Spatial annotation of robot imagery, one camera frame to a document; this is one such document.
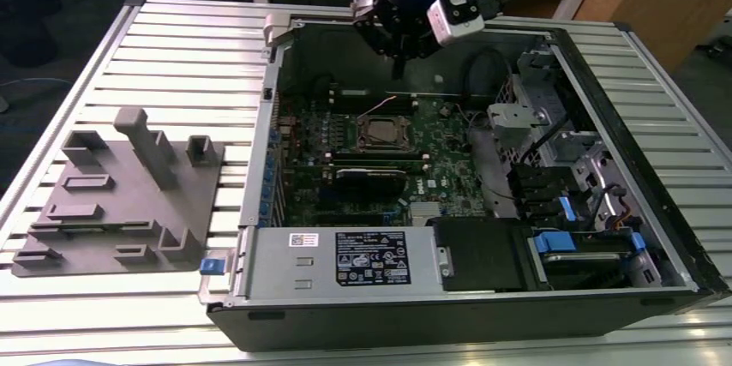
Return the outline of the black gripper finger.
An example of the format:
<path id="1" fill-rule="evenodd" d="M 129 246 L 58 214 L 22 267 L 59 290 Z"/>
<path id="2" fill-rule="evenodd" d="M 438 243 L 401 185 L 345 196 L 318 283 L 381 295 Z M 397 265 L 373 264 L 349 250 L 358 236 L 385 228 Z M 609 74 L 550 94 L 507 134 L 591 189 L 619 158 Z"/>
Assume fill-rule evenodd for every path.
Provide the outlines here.
<path id="1" fill-rule="evenodd" d="M 391 61 L 390 66 L 390 78 L 393 80 L 401 79 L 401 48 L 399 37 L 393 38 L 387 32 L 382 30 L 382 27 L 374 20 L 374 14 L 371 12 L 363 15 L 354 15 L 351 25 L 357 34 L 370 47 L 373 52 L 381 56 L 387 57 Z"/>
<path id="2" fill-rule="evenodd" d="M 398 41 L 398 79 L 401 79 L 405 73 L 406 62 L 415 58 L 427 57 L 439 49 L 430 24 L 425 17 L 415 18 L 403 25 Z"/>

